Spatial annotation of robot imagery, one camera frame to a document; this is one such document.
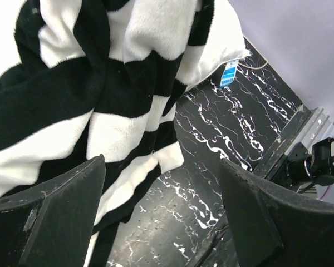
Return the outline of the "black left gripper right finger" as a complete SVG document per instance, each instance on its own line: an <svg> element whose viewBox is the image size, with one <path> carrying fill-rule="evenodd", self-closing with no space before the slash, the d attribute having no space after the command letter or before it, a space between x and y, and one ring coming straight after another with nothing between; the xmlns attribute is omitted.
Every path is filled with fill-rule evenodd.
<svg viewBox="0 0 334 267"><path fill-rule="evenodd" d="M334 204L222 160L218 175L240 266L334 266Z"/></svg>

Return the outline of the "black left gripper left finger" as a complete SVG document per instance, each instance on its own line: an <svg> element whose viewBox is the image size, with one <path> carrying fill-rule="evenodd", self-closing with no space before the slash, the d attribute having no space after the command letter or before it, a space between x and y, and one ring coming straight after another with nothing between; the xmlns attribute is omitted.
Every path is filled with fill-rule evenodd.
<svg viewBox="0 0 334 267"><path fill-rule="evenodd" d="M105 174L100 155L0 198L0 267L83 266Z"/></svg>

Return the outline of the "black white striped pillowcase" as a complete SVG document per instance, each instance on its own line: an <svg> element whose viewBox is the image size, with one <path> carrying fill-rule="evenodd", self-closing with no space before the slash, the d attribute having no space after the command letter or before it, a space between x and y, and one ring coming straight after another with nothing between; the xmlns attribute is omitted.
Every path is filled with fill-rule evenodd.
<svg viewBox="0 0 334 267"><path fill-rule="evenodd" d="M176 102L249 56L228 1L25 1L21 59L0 76L0 197L103 155L85 266L105 266L120 223L180 167Z"/></svg>

